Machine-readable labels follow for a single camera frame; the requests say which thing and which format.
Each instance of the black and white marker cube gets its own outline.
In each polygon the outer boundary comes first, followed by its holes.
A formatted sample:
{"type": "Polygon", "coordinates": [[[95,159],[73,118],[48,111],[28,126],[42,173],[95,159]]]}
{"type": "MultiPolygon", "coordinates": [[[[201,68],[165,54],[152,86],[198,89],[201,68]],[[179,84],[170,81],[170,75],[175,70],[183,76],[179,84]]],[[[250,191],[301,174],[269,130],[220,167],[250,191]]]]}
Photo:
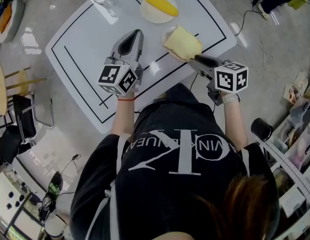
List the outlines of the black and white marker cube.
{"type": "Polygon", "coordinates": [[[110,94],[126,95],[137,78],[130,65],[107,64],[104,65],[98,85],[110,94]]]}
{"type": "Polygon", "coordinates": [[[215,68],[215,88],[236,94],[248,87],[248,67],[232,62],[215,68]]]}

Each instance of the floor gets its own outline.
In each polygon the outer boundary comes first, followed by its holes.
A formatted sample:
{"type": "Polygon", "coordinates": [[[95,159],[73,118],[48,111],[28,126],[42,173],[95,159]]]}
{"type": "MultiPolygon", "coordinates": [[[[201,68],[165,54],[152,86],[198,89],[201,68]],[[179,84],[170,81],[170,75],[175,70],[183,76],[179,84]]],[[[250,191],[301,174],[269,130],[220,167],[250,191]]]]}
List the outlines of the floor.
{"type": "MultiPolygon", "coordinates": [[[[47,100],[52,98],[54,106],[54,128],[40,127],[36,137],[37,145],[20,156],[28,170],[45,187],[53,172],[62,171],[75,154],[81,154],[76,160],[80,171],[90,154],[102,140],[100,134],[86,118],[76,102],[68,93],[52,68],[44,50],[47,43],[68,19],[68,17],[86,0],[25,0],[26,10],[19,31],[11,43],[0,47],[0,64],[5,74],[31,66],[30,79],[46,77],[47,81],[35,84],[36,101],[40,118],[49,119],[47,100]]],[[[228,23],[237,20],[242,24],[243,14],[251,9],[252,0],[210,0],[228,23]]],[[[282,98],[284,86],[295,79],[299,71],[307,70],[310,58],[310,4],[298,11],[281,6],[273,11],[273,17],[265,21],[256,13],[245,17],[243,31],[238,36],[238,44],[244,48],[251,69],[257,71],[263,63],[263,42],[267,70],[250,74],[249,87],[241,92],[241,108],[249,133],[255,118],[262,118],[271,125],[276,124],[287,113],[288,103],[282,98]]],[[[235,46],[221,58],[247,64],[239,46],[235,46]]],[[[183,82],[190,87],[195,74],[183,82]]],[[[192,91],[200,102],[212,106],[207,96],[207,82],[197,77],[192,91]]],[[[216,108],[217,122],[224,128],[223,106],[216,108]]],[[[66,187],[77,175],[73,163],[65,169],[66,187]]]]}

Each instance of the wooden stool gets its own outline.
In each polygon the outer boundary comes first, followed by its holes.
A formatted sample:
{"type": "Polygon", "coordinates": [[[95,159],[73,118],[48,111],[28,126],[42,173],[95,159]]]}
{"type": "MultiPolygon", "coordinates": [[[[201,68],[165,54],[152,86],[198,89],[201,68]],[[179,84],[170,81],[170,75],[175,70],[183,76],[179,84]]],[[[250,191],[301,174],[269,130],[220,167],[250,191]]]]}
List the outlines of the wooden stool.
{"type": "Polygon", "coordinates": [[[19,95],[25,96],[28,94],[29,84],[33,84],[33,83],[37,83],[37,82],[41,82],[41,81],[46,80],[45,78],[41,78],[41,79],[37,79],[37,80],[28,81],[28,77],[27,77],[27,73],[26,73],[26,70],[28,70],[28,69],[29,69],[29,67],[4,76],[3,69],[0,66],[0,115],[4,116],[7,113],[8,98],[12,97],[12,95],[7,96],[7,90],[19,87],[19,95]],[[14,75],[17,75],[17,74],[18,74],[19,83],[6,87],[5,79],[12,77],[14,75]]]}

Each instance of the brown hair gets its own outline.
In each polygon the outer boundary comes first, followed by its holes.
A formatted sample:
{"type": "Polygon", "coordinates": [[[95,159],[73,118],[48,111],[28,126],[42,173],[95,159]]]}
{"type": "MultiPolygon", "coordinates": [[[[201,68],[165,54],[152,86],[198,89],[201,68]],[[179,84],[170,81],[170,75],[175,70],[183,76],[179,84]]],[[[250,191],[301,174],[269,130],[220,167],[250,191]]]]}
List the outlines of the brown hair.
{"type": "Polygon", "coordinates": [[[218,240],[262,240],[269,224],[271,200],[260,176],[236,177],[230,183],[222,205],[205,202],[215,223],[218,240]]]}

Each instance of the yellow sponge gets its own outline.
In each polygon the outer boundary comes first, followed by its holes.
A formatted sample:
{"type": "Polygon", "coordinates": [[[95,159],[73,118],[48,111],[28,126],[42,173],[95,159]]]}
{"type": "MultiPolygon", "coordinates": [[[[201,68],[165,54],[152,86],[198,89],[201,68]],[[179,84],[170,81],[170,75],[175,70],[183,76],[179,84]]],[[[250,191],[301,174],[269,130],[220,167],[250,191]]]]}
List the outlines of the yellow sponge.
{"type": "Polygon", "coordinates": [[[145,0],[145,1],[168,15],[178,16],[178,9],[167,0],[145,0]]]}
{"type": "Polygon", "coordinates": [[[164,47],[173,50],[181,59],[189,61],[203,51],[202,43],[181,26],[178,26],[164,43],[164,47]]]}

